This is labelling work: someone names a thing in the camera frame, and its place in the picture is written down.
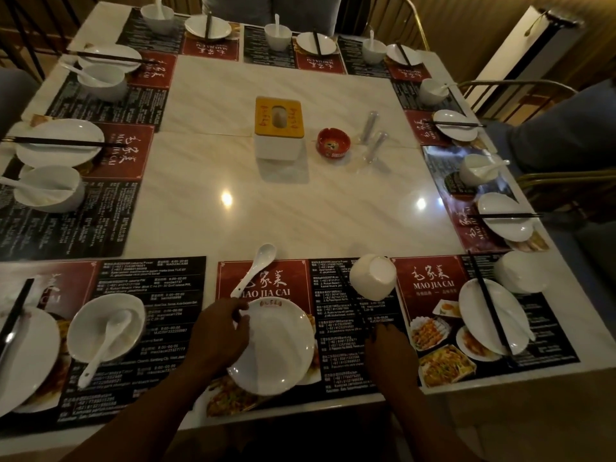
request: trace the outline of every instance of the red ashtray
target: red ashtray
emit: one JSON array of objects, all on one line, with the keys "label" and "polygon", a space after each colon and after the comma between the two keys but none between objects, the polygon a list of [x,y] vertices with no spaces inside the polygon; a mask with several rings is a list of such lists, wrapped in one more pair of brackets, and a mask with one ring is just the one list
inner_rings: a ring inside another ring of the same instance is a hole
[{"label": "red ashtray", "polygon": [[325,128],[317,137],[317,151],[328,159],[343,158],[350,148],[350,138],[347,133],[338,128]]}]

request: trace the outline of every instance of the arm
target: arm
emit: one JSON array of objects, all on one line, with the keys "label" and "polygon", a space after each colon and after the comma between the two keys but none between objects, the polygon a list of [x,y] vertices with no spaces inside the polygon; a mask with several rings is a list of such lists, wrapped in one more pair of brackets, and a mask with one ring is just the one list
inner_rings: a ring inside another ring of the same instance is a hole
[{"label": "arm", "polygon": [[183,364],[62,462],[159,461],[212,376],[232,365],[247,347],[249,317],[240,319],[238,311],[247,308],[245,301],[224,298],[202,311]]},{"label": "arm", "polygon": [[479,462],[432,414],[417,386],[419,361],[406,336],[393,325],[379,324],[366,340],[366,367],[402,425],[413,458],[419,462]]}]

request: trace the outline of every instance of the yellow tissue box lid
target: yellow tissue box lid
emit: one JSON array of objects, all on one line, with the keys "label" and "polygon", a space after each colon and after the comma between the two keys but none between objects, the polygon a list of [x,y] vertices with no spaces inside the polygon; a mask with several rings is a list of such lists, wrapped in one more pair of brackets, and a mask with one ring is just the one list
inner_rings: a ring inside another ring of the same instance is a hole
[{"label": "yellow tissue box lid", "polygon": [[302,104],[298,100],[257,97],[254,133],[260,136],[303,138]]}]

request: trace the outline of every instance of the tabletop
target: tabletop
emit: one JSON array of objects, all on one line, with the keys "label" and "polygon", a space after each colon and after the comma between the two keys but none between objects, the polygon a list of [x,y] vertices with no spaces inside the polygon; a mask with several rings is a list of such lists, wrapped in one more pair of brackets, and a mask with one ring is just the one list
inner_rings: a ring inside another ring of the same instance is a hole
[{"label": "tabletop", "polygon": [[[130,6],[99,3],[73,39],[114,43]],[[207,256],[204,305],[215,300],[220,261],[252,259],[262,243],[278,247],[279,259],[358,257],[373,252],[390,257],[459,255],[465,250],[451,223],[420,143],[396,93],[379,77],[319,74],[213,58],[179,55],[165,114],[154,135],[133,222],[122,258]],[[453,80],[436,53],[421,52],[432,77]],[[67,72],[56,66],[23,114],[44,115]],[[460,91],[453,95],[468,116]],[[292,165],[258,161],[252,130],[258,95],[299,100],[307,150]],[[377,129],[389,133],[377,165],[366,165],[364,148],[332,164],[314,150],[320,129],[337,127],[351,137],[377,110]],[[496,152],[485,132],[480,138]],[[0,147],[0,164],[12,150]],[[507,170],[516,198],[528,205]],[[544,296],[579,357],[579,363],[462,381],[426,392],[492,386],[546,376],[616,366],[616,344],[548,233],[550,249],[539,254],[550,278]],[[181,429],[304,412],[381,400],[380,394],[206,418],[199,399]],[[0,453],[44,449],[81,442],[98,426],[44,434],[5,436]]]}]

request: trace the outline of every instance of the chopsticks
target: chopsticks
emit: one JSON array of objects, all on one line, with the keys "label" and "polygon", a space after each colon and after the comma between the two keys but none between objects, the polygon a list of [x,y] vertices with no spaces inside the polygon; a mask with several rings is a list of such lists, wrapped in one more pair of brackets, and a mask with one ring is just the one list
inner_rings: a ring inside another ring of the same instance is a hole
[{"label": "chopsticks", "polygon": [[494,306],[494,302],[492,302],[492,297],[490,296],[490,292],[488,291],[488,286],[485,284],[483,280],[483,276],[481,275],[481,271],[479,270],[479,266],[475,257],[468,250],[468,257],[471,259],[471,264],[473,265],[473,271],[475,271],[475,278],[477,282],[479,282],[479,286],[481,287],[481,293],[483,294],[483,298],[485,299],[485,304],[488,306],[488,310],[490,312],[490,316],[492,317],[492,322],[494,322],[494,326],[497,328],[498,338],[501,343],[506,347],[510,356],[513,356],[513,352],[511,351],[511,347],[509,346],[509,341],[507,340],[507,335],[504,333],[503,325],[500,323],[500,319],[498,319],[497,309]]},{"label": "chopsticks", "polygon": [[406,52],[404,51],[404,48],[402,48],[402,44],[400,42],[396,42],[396,46],[400,49],[402,56],[404,57],[404,61],[406,61],[406,65],[412,66],[411,62],[408,61],[408,57],[406,56]]},{"label": "chopsticks", "polygon": [[466,217],[474,217],[474,218],[538,218],[538,217],[543,217],[543,214],[534,214],[533,212],[508,212],[506,214],[466,214]]},{"label": "chopsticks", "polygon": [[31,138],[27,136],[7,136],[2,142],[20,144],[49,144],[55,146],[87,146],[87,147],[117,147],[125,148],[126,144],[98,141],[74,141],[73,139]]},{"label": "chopsticks", "polygon": [[314,43],[317,46],[317,54],[319,56],[323,56],[323,53],[321,53],[321,44],[319,43],[319,35],[317,34],[316,29],[312,30],[312,35],[314,36]]},{"label": "chopsticks", "polygon": [[205,19],[205,40],[210,39],[210,28],[212,27],[212,12],[208,10],[208,17]]},{"label": "chopsticks", "polygon": [[433,125],[444,125],[444,126],[468,126],[469,128],[485,128],[484,124],[481,123],[464,123],[461,121],[433,121],[428,120],[428,123]]},{"label": "chopsticks", "polygon": [[77,55],[82,58],[98,58],[99,60],[118,60],[118,61],[130,61],[131,63],[142,63],[142,64],[159,64],[156,60],[144,60],[140,58],[128,58],[127,56],[116,56],[116,55],[104,55],[103,53],[89,53],[89,52],[64,52],[67,55]]},{"label": "chopsticks", "polygon": [[364,338],[367,338],[372,332],[372,326],[370,325],[368,318],[366,318],[366,314],[364,313],[362,306],[357,302],[357,298],[355,297],[355,294],[353,294],[353,287],[350,286],[349,280],[344,275],[343,270],[340,269],[340,266],[335,266],[334,269],[336,270],[338,280],[340,280],[340,283],[343,285],[343,292],[347,295],[351,307],[355,310],[355,314],[357,314],[362,320],[362,325],[364,327]]},{"label": "chopsticks", "polygon": [[28,293],[30,293],[30,289],[32,288],[32,284],[34,284],[34,282],[35,280],[31,278],[27,279],[23,284],[23,287],[21,287],[21,291],[17,296],[17,300],[15,300],[9,315],[6,318],[4,326],[0,331],[0,357],[2,357],[4,349],[13,341],[13,338],[15,337],[15,334],[11,335],[11,333],[15,328],[15,323],[17,323],[19,316],[21,316],[23,304],[26,302],[26,298]]}]

